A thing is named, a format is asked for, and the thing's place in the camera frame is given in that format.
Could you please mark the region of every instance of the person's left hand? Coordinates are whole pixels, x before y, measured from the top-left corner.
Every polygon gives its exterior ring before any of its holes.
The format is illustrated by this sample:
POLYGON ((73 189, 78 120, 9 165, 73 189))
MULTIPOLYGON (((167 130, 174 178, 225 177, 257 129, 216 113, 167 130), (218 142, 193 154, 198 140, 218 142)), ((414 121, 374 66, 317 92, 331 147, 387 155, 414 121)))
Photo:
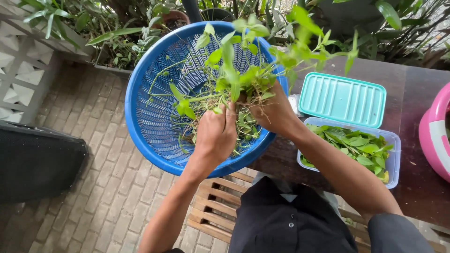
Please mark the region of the person's left hand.
POLYGON ((206 111, 198 124, 195 150, 189 160, 204 165, 201 173, 204 178, 225 161, 236 146, 236 105, 228 103, 228 107, 220 105, 222 114, 206 111))

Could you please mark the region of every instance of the person's right hand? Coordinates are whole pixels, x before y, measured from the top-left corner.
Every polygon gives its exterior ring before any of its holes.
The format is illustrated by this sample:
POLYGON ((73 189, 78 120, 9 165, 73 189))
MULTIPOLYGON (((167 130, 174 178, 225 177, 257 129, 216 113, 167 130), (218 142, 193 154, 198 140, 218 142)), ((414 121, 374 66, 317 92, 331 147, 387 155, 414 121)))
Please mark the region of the person's right hand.
POLYGON ((270 88, 270 92, 274 93, 275 96, 266 99, 262 105, 253 103, 247 107, 263 128, 288 137, 290 131, 295 131, 296 125, 301 121, 292 110, 278 80, 270 88))

